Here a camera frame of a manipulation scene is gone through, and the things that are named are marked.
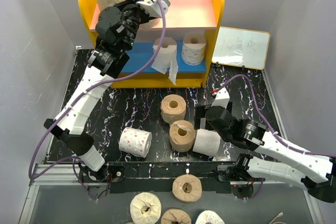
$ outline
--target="black marble surface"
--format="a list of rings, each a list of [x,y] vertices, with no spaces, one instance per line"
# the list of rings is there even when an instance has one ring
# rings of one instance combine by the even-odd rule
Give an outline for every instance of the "black marble surface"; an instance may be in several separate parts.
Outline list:
[[[72,70],[69,86],[67,88],[64,105],[70,99],[79,80],[81,80],[90,50],[83,49],[77,52],[76,62]],[[210,91],[220,86],[232,76],[239,74],[241,68],[230,66],[212,67],[208,81],[204,88],[187,89],[113,89],[109,88],[96,105],[87,121],[86,132],[95,139],[95,146],[108,162],[193,162],[193,161],[235,161],[240,150],[229,143],[221,142],[217,157],[208,156],[189,151],[179,153],[172,149],[169,142],[169,125],[160,115],[160,103],[168,94],[178,94],[186,100],[187,111],[185,120],[193,123],[194,109],[197,104],[211,103],[213,98]],[[270,124],[279,131],[276,117],[270,102],[266,85],[259,70],[245,70],[256,94],[256,99],[262,114]],[[253,119],[261,122],[246,81],[235,79],[227,87],[230,99],[233,102],[232,113],[238,119]],[[133,127],[150,131],[153,134],[152,145],[146,158],[132,156],[119,151],[118,141],[125,127]],[[53,139],[45,162],[54,162],[62,157],[70,156],[72,152],[62,142]]]

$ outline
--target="whiteboard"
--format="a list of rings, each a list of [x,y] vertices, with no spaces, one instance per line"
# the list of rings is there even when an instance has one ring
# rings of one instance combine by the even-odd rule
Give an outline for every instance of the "whiteboard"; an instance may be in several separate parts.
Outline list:
[[[238,28],[220,27],[212,57],[213,63],[264,69],[270,34]]]

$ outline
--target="whiteboard frame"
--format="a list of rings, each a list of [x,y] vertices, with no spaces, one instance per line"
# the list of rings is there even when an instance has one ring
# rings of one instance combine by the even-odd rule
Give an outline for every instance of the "whiteboard frame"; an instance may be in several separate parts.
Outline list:
[[[255,69],[255,70],[264,70],[265,66],[266,66],[266,59],[267,59],[267,55],[268,55],[268,48],[269,48],[269,42],[271,40],[271,34],[267,31],[258,31],[258,30],[251,30],[251,29],[242,29],[242,28],[234,28],[234,27],[227,27],[227,26],[220,26],[219,27],[219,30],[221,28],[228,28],[228,29],[235,29],[235,30],[244,30],[244,31],[255,31],[255,32],[258,32],[258,33],[266,33],[268,34],[268,42],[267,42],[267,49],[266,49],[266,56],[265,56],[265,61],[264,61],[264,66],[262,68],[249,68],[249,67],[246,67],[248,69]],[[232,66],[232,67],[238,67],[238,68],[242,68],[243,66],[237,66],[237,65],[233,65],[233,64],[223,64],[223,63],[218,63],[219,65],[225,65],[225,66]]]

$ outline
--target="shelf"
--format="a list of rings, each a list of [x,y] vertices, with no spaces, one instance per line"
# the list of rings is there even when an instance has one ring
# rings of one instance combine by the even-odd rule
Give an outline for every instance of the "shelf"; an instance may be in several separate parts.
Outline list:
[[[166,14],[167,29],[201,28],[215,29],[215,19],[212,0],[169,0],[171,6]],[[95,31],[99,17],[99,7],[96,5],[95,13],[90,25],[90,31]],[[162,20],[152,28],[143,30],[162,29]]]
[[[177,64],[179,73],[205,73],[206,66],[205,60],[201,64],[191,66],[182,60],[182,46],[183,42],[177,42]],[[139,42],[133,45],[133,49],[128,51],[130,59],[122,69],[121,73],[134,73],[140,66],[146,64],[153,55],[153,43],[152,42]],[[143,73],[158,73],[155,69],[152,69],[151,66],[148,66]]]

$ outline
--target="robotic arm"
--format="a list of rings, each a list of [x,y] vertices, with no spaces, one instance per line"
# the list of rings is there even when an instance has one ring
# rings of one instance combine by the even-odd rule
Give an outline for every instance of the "robotic arm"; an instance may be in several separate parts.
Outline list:
[[[167,12],[168,0],[125,0],[100,13],[96,25],[99,36],[82,80],[64,109],[55,119],[47,119],[44,123],[48,129],[68,108],[71,109],[51,133],[81,158],[96,179],[106,177],[106,162],[93,145],[92,136],[83,130],[90,113],[110,84],[100,85],[90,92],[86,90],[95,83],[118,77],[129,60],[125,51],[132,49],[139,25],[162,17],[158,1]],[[83,92],[86,95],[71,107]]]
[[[325,202],[336,202],[336,161],[318,155],[306,155],[308,150],[282,139],[282,145],[264,125],[249,119],[238,120],[232,116],[232,103],[228,92],[222,88],[215,94],[212,105],[197,106],[195,129],[200,128],[201,118],[205,118],[205,128],[215,130],[225,142],[250,151],[255,151],[277,159],[270,162],[240,154],[235,166],[218,174],[226,180],[249,180],[269,178],[298,186]],[[289,147],[302,150],[296,152]]]

